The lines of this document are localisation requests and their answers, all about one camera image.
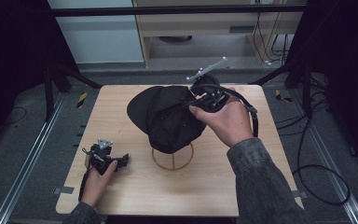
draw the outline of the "gray sleeve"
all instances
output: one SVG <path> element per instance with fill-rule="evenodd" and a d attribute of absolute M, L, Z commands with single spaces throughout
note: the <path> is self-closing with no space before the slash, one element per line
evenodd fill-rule
<path fill-rule="evenodd" d="M 232 147 L 240 223 L 310 223 L 263 143 L 250 138 Z"/>
<path fill-rule="evenodd" d="M 100 216 L 91 206 L 80 202 L 62 224 L 100 224 L 101 221 Z"/>

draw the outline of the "white wall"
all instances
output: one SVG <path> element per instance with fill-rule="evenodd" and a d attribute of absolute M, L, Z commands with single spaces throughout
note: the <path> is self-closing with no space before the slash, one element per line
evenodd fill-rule
<path fill-rule="evenodd" d="M 131 0 L 48 0 L 51 8 L 132 7 Z M 134 16 L 57 18 L 75 61 L 143 63 Z"/>

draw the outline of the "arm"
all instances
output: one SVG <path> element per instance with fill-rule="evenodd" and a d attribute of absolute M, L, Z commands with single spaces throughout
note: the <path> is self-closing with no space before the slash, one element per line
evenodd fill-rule
<path fill-rule="evenodd" d="M 307 215 L 275 166 L 262 142 L 253 138 L 249 113 L 230 97 L 216 113 L 191 106 L 194 116 L 206 123 L 230 150 L 227 153 L 236 175 L 241 223 L 307 223 Z"/>
<path fill-rule="evenodd" d="M 81 201 L 72 211 L 71 215 L 62 222 L 63 224 L 101 223 L 102 220 L 93 207 L 103 196 L 103 193 L 108 186 L 116 167 L 117 161 L 113 161 L 103 175 L 100 175 L 95 169 L 91 169 L 89 171 L 89 178 L 87 179 Z"/>

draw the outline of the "cap brim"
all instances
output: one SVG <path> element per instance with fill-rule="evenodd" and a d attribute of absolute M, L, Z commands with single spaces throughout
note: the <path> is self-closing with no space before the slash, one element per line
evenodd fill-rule
<path fill-rule="evenodd" d="M 154 86 L 141 91 L 136 95 L 127 106 L 127 114 L 131 121 L 140 129 L 142 132 L 148 134 L 146 127 L 146 116 L 149 105 L 155 96 L 155 94 L 163 88 L 162 86 Z"/>

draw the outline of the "person's left hand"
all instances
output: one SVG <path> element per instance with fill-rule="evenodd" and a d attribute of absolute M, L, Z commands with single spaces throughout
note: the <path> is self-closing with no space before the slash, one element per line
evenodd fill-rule
<path fill-rule="evenodd" d="M 89 162 L 89 157 L 86 158 L 86 164 Z M 113 174 L 117 167 L 117 161 L 112 161 L 106 172 L 100 175 L 96 169 L 89 171 L 89 178 L 87 179 L 86 186 L 83 191 L 81 202 L 95 207 L 97 202 L 103 196 L 103 193 L 108 186 Z"/>

